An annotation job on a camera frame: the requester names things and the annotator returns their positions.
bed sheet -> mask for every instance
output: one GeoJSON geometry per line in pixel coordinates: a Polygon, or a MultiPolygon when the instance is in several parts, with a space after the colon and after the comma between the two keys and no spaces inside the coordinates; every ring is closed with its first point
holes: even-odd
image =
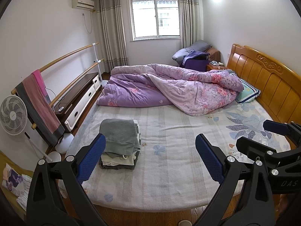
{"type": "MultiPolygon", "coordinates": [[[[141,151],[134,170],[106,170],[96,165],[82,184],[93,204],[128,211],[179,211],[208,205],[219,184],[212,180],[197,150],[195,138],[203,133],[212,145],[238,161],[252,162],[237,151],[241,137],[276,149],[290,149],[285,137],[266,132],[270,119],[257,102],[236,102],[207,115],[193,117],[174,105],[150,108],[94,106],[79,128],[67,155],[89,145],[106,118],[138,120],[141,151]]],[[[239,181],[235,194],[242,188],[239,181]]]]}

floral pillow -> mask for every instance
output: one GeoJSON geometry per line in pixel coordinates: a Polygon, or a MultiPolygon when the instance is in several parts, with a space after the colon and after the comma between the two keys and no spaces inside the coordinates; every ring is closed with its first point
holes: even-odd
{"type": "Polygon", "coordinates": [[[260,90],[253,87],[251,84],[247,83],[243,79],[240,79],[236,73],[231,73],[230,75],[236,76],[239,81],[243,84],[243,91],[237,94],[235,100],[238,104],[249,103],[259,96],[260,90]]]}

white drawer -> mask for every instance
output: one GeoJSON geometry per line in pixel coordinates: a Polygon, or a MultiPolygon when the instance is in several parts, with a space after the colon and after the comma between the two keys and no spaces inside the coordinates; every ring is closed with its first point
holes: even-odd
{"type": "Polygon", "coordinates": [[[94,86],[92,85],[81,99],[83,104],[86,105],[91,100],[91,98],[93,98],[95,93],[96,93],[96,90],[95,90],[94,86]]]}
{"type": "Polygon", "coordinates": [[[72,129],[74,128],[77,120],[79,119],[80,115],[84,111],[84,108],[85,108],[85,103],[83,103],[81,99],[65,121],[65,125],[69,131],[72,131],[72,129]]]}
{"type": "Polygon", "coordinates": [[[100,87],[100,82],[99,82],[98,75],[93,79],[93,84],[94,84],[95,90],[97,91],[100,87]]]}

curtain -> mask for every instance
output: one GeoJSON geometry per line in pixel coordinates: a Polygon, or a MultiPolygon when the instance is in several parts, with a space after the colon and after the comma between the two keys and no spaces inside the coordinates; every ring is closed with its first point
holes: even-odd
{"type": "Polygon", "coordinates": [[[201,39],[199,0],[180,0],[182,22],[182,46],[189,47],[201,39]]]}
{"type": "Polygon", "coordinates": [[[106,72],[128,65],[120,0],[96,0],[97,29],[106,72]]]}

air conditioner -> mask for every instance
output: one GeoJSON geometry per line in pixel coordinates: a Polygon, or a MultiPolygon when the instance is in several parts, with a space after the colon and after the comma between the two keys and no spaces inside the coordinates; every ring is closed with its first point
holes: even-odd
{"type": "Polygon", "coordinates": [[[91,0],[72,0],[72,8],[93,10],[94,2],[91,0]]]}

